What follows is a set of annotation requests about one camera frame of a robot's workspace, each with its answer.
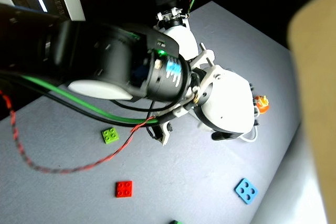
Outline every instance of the green lego brick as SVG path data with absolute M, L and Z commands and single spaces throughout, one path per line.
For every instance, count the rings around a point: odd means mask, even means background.
M 115 128 L 110 128 L 105 131 L 102 131 L 101 134 L 103 135 L 106 144 L 110 144 L 119 140 L 119 135 Z

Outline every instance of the orange toy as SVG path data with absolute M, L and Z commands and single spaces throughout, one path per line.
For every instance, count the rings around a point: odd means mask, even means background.
M 260 111 L 260 114 L 266 113 L 266 111 L 268 111 L 269 109 L 269 102 L 266 96 L 258 95 L 257 97 L 255 97 L 255 99 L 257 101 L 257 107 Z

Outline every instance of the gray table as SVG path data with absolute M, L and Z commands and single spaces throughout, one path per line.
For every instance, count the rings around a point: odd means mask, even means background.
M 172 122 L 168 145 L 145 130 L 114 160 L 71 175 L 45 175 L 29 169 L 17 154 L 9 118 L 0 122 L 1 223 L 249 223 L 298 127 L 300 116 L 290 53 L 255 28 L 210 2 L 192 12 L 198 42 L 215 51 L 215 63 L 235 70 L 268 95 L 259 138 L 212 141 L 190 115 Z M 109 101 L 88 99 L 118 115 L 144 117 Z M 149 105 L 146 101 L 139 105 Z M 114 152 L 121 140 L 105 145 L 100 131 L 109 126 L 83 117 L 47 98 L 17 113 L 20 139 L 38 164 L 73 167 Z M 251 205 L 234 192 L 242 178 L 259 190 Z M 132 180 L 132 198 L 115 198 L 117 181 Z

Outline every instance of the lego brick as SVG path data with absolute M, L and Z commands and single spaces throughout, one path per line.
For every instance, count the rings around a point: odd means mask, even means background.
M 103 135 L 106 144 L 110 144 L 119 140 L 119 135 L 115 128 L 110 128 L 105 131 L 102 131 L 101 134 Z
M 117 182 L 115 188 L 115 196 L 117 198 L 132 197 L 132 181 Z
M 251 204 L 253 199 L 257 196 L 258 190 L 251 184 L 247 178 L 243 178 L 235 188 L 236 193 L 246 203 Z

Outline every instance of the red and black twisted wire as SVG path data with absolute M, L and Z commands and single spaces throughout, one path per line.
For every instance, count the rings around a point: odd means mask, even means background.
M 138 124 L 137 126 L 135 126 L 132 130 L 131 130 L 131 135 L 128 137 L 128 139 L 125 141 L 125 143 L 119 148 L 117 149 L 114 153 L 101 158 L 100 160 L 96 161 L 95 163 L 91 163 L 88 165 L 84 165 L 84 166 L 79 166 L 76 168 L 66 168 L 66 169 L 53 169 L 53 168 L 49 168 L 49 167 L 44 167 L 44 166 L 40 166 L 35 164 L 26 154 L 25 149 L 22 145 L 22 143 L 19 141 L 18 138 L 18 129 L 16 127 L 16 113 L 15 110 L 12 107 L 12 102 L 11 99 L 9 98 L 9 96 L 7 96 L 6 94 L 4 94 L 1 90 L 0 90 L 0 95 L 2 96 L 2 98 L 4 99 L 6 106 L 9 110 L 9 114 L 11 115 L 10 117 L 10 124 L 12 126 L 12 130 L 13 130 L 13 140 L 16 144 L 16 147 L 19 151 L 20 156 L 22 157 L 22 159 L 24 160 L 24 162 L 32 169 L 42 172 L 42 173 L 53 173 L 53 174 L 69 174 L 69 173 L 75 173 L 75 172 L 79 172 L 82 170 L 89 170 L 92 169 L 94 167 L 96 167 L 97 165 L 100 165 L 101 163 L 104 163 L 106 161 L 109 161 L 111 159 L 114 158 L 114 156 L 116 156 L 121 150 L 123 150 L 133 139 L 133 135 L 134 133 L 141 127 L 143 126 L 148 120 L 153 119 L 154 117 L 150 117 L 147 118 L 146 121 L 144 121 L 141 124 Z

